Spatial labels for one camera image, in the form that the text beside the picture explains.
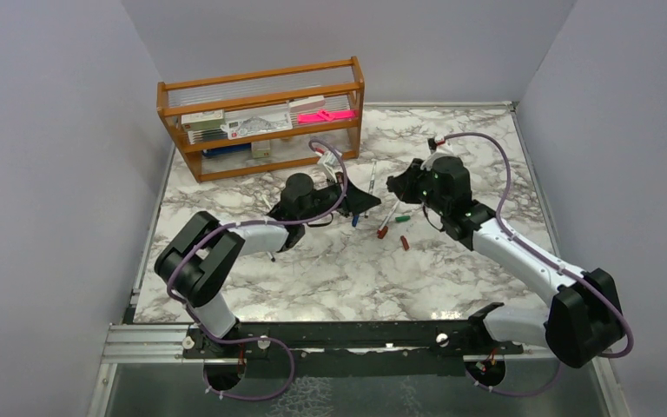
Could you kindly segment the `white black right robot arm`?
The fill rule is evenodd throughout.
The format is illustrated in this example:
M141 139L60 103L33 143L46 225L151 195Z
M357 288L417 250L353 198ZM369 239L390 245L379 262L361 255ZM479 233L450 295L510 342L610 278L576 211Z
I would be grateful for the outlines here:
M438 215L440 231L495 261L546 304L546 310L500 303L479 310L466 330L473 351L524 343L549 348L566 366L580 368L630 335L612 276L565 264L524 239L473 198L470 173L458 157L439 157L430 167L415 158L402 174L388 176L386 187L399 201Z

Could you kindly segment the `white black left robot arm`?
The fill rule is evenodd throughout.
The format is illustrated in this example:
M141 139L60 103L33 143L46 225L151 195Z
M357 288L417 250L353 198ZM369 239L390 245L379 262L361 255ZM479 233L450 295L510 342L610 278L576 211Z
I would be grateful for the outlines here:
M285 252L304 237L306 226L319 227L321 219L334 212L359 215L380 203L380 198L357 188L342 174L321 189L310 175L293 174L280 200L261 220L223 225L207 211L195 213L159 254L154 271L171 296L207 330L208 349L228 356L237 349L239 335L234 327L238 320L221 288L237 259Z

